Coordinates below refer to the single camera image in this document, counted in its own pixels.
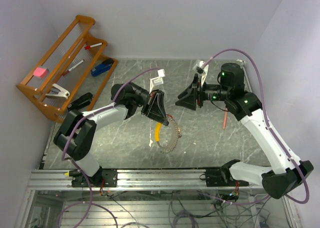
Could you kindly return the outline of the orange wooden rack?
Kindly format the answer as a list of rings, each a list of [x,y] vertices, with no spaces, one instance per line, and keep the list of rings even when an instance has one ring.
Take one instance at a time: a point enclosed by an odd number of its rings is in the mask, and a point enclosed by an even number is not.
[[[77,15],[26,77],[16,85],[35,107],[53,122],[63,122],[68,105],[74,100],[85,79],[91,75],[91,69],[98,62],[108,59],[108,56],[103,54],[108,42],[90,33],[95,23],[92,17]],[[85,46],[97,43],[102,45],[85,50]],[[62,76],[64,71],[81,60],[84,60],[84,63]],[[40,79],[33,76],[37,67],[49,70],[46,77]],[[68,90],[69,98],[67,100],[46,98],[53,84]]]

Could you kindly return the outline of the orange pencil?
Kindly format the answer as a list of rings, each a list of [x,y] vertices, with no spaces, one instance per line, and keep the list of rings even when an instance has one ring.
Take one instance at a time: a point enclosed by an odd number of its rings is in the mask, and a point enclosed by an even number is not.
[[[224,109],[224,118],[223,118],[223,130],[226,129],[226,126],[227,126],[227,119],[228,119],[228,109],[225,107]]]

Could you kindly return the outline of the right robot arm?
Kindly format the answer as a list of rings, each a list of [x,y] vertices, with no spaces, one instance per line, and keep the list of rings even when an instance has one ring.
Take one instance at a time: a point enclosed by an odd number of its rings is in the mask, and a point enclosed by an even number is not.
[[[226,186],[238,181],[256,184],[274,199],[280,199],[300,186],[314,167],[309,160],[302,161],[272,129],[259,98],[245,90],[245,72],[241,66],[224,63],[217,84],[206,83],[208,69],[204,61],[196,62],[192,83],[178,95],[176,106],[194,111],[205,101],[224,102],[227,111],[255,138],[270,164],[257,166],[231,160],[220,167],[221,182]]]

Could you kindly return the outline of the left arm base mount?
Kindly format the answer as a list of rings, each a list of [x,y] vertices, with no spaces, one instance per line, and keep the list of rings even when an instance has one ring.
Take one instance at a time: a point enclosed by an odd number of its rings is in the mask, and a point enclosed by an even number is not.
[[[64,175],[71,177],[73,188],[88,188],[85,176],[78,170],[70,170]],[[87,178],[92,187],[115,188],[118,181],[118,172],[115,169],[100,168],[94,176]]]

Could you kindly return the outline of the white stapler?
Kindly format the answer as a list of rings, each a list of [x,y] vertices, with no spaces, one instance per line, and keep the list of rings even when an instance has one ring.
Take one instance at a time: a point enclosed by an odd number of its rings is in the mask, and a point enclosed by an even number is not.
[[[54,83],[49,93],[45,94],[48,99],[62,99],[67,100],[70,96],[70,92],[60,85]]]

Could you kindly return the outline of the blue stapler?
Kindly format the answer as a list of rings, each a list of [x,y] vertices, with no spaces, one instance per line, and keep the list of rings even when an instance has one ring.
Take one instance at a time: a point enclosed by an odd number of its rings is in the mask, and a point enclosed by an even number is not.
[[[108,58],[104,60],[102,63],[99,65],[95,66],[94,68],[91,69],[90,73],[93,77],[97,77],[101,75],[102,73],[105,73],[109,71],[114,63],[114,60],[112,58]]]

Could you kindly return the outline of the large keyring with yellow handle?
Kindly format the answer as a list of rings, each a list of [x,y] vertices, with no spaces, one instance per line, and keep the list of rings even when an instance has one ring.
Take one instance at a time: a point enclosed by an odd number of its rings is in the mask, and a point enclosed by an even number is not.
[[[178,144],[179,139],[182,137],[181,130],[178,126],[178,123],[173,118],[173,116],[170,114],[167,114],[166,116],[169,122],[168,126],[171,127],[171,138],[169,140],[169,144],[161,145],[160,132],[163,126],[161,123],[158,122],[156,124],[155,131],[154,131],[154,140],[157,146],[160,148],[160,152],[163,154],[169,154],[173,152]]]

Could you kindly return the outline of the brown tipped marker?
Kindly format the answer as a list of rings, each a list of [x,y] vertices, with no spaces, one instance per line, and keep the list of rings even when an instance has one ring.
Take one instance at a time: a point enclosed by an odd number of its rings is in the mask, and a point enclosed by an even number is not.
[[[71,68],[67,69],[66,71],[64,71],[62,73],[62,76],[67,75],[68,73],[70,73],[72,70],[74,70],[75,68],[77,68],[79,65],[81,65],[82,63],[84,63],[84,60],[82,59],[81,61],[79,61],[78,63],[76,63],[75,65],[73,65]]]

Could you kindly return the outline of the black stapler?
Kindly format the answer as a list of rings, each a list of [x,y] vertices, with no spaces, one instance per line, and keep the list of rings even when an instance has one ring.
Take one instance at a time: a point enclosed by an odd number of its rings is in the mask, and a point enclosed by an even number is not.
[[[87,92],[84,95],[80,96],[78,99],[74,100],[67,106],[68,111],[79,110],[85,108],[91,104],[93,100],[93,94]]]

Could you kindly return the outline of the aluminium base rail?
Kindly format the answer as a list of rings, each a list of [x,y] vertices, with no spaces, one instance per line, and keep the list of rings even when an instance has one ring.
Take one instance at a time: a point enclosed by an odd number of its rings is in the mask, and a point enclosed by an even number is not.
[[[35,170],[31,173],[27,189],[38,191],[87,191],[88,187],[72,187],[75,179],[65,175],[66,170]],[[93,185],[93,191],[158,191],[158,190],[233,190],[234,182],[224,184],[206,181],[204,169],[118,169],[111,181]]]

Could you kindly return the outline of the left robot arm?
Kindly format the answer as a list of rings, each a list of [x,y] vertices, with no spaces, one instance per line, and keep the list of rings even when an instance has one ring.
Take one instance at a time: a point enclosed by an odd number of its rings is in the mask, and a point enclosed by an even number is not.
[[[133,82],[115,84],[111,88],[111,104],[88,112],[71,110],[53,142],[62,151],[62,158],[74,162],[85,182],[96,187],[104,181],[103,168],[90,152],[96,131],[127,120],[137,108],[142,108],[141,114],[147,118],[168,126],[164,95],[159,89],[149,92]]]

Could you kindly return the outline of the red capped marker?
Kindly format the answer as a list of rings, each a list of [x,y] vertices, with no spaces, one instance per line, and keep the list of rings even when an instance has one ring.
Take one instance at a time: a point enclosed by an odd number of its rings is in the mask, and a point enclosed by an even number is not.
[[[84,47],[85,50],[89,50],[89,49],[92,49],[92,48],[95,48],[95,47],[99,47],[101,46],[103,43],[100,42],[100,43],[95,43],[95,44],[92,44],[92,45],[87,45]]]

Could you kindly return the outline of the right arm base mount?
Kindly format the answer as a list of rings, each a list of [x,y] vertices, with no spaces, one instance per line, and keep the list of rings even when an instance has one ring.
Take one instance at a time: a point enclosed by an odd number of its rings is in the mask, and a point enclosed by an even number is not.
[[[233,159],[222,166],[206,168],[199,179],[205,181],[207,187],[248,187],[247,181],[235,180],[230,173],[231,166],[239,162],[240,160]]]

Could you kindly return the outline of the pink eraser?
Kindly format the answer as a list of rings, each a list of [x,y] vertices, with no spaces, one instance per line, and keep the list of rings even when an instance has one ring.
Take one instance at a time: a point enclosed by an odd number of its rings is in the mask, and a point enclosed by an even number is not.
[[[33,76],[38,78],[38,79],[43,79],[46,77],[46,75],[49,73],[49,69],[38,66],[34,71],[33,71]]]

